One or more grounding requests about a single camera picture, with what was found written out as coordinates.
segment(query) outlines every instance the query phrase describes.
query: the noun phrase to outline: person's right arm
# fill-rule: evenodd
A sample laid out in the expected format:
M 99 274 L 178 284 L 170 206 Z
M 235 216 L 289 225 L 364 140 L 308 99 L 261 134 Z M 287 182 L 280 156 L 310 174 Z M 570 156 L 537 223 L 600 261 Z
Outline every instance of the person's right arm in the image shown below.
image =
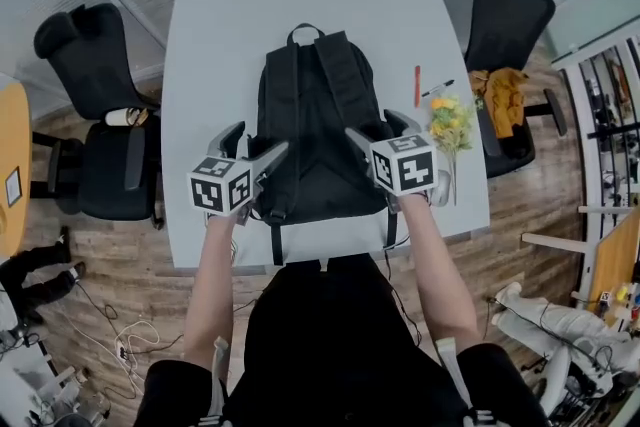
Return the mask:
M 453 337 L 458 352 L 482 343 L 469 289 L 447 249 L 424 196 L 399 198 L 411 236 L 418 294 L 433 340 Z

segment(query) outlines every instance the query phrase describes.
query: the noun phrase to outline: black pants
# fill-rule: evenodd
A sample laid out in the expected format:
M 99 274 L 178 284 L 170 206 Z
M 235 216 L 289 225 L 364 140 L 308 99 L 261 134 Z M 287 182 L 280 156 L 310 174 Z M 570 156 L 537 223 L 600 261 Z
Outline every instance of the black pants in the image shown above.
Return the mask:
M 16 314 L 21 320 L 28 317 L 38 306 L 61 299 L 75 284 L 71 273 L 63 271 L 49 281 L 22 288 L 27 274 L 48 265 L 68 262 L 69 254 L 66 248 L 57 243 L 53 246 L 23 251 L 0 265 L 0 283 L 9 294 Z

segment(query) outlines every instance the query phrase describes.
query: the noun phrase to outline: backpack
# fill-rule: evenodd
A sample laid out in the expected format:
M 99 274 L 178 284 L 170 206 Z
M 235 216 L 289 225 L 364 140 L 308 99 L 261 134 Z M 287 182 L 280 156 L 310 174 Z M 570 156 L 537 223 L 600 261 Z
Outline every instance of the backpack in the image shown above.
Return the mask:
M 293 33 L 318 31 L 313 45 Z M 269 52 L 260 78 L 258 130 L 249 155 L 289 142 L 289 152 L 264 180 L 254 209 L 271 226 L 273 258 L 283 264 L 280 228 L 339 217 L 371 215 L 387 207 L 384 192 L 367 177 L 362 154 L 345 135 L 357 128 L 373 140 L 393 137 L 380 119 L 373 71 L 362 51 L 342 32 L 325 35 L 298 25 L 286 46 Z M 390 215 L 387 245 L 395 242 Z

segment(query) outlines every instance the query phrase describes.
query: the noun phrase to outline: black office chair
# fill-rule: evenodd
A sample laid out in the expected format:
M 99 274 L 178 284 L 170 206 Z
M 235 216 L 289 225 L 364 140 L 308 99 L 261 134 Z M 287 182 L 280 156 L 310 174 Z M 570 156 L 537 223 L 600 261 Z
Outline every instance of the black office chair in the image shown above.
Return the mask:
M 34 48 L 38 57 L 49 61 L 78 114 L 98 120 L 84 148 L 66 141 L 54 146 L 49 191 L 55 193 L 61 183 L 70 190 L 68 182 L 77 171 L 74 166 L 79 166 L 80 210 L 117 221 L 151 218 L 160 229 L 163 220 L 155 215 L 160 119 L 151 114 L 139 127 L 112 127 L 104 122 L 113 110 L 135 107 L 152 113 L 159 108 L 135 89 L 118 9 L 100 4 L 56 13 L 38 28 Z
M 473 0 L 471 36 L 465 55 L 467 70 L 522 70 L 555 10 L 553 0 Z M 479 111 L 489 178 L 514 171 L 535 158 L 527 116 L 551 114 L 560 135 L 566 133 L 558 100 L 553 91 L 544 92 L 548 103 L 526 107 L 524 123 L 513 127 L 513 137 L 497 139 L 486 108 Z

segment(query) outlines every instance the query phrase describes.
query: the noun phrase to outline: person's left arm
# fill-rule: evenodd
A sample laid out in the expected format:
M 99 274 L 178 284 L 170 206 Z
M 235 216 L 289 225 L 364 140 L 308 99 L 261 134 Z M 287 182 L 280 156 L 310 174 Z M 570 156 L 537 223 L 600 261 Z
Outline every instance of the person's left arm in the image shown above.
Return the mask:
M 212 217 L 202 247 L 200 266 L 187 310 L 184 330 L 184 361 L 212 370 L 215 341 L 224 339 L 231 347 L 233 335 L 233 289 L 231 238 L 236 218 Z M 229 366 L 221 367 L 226 382 Z

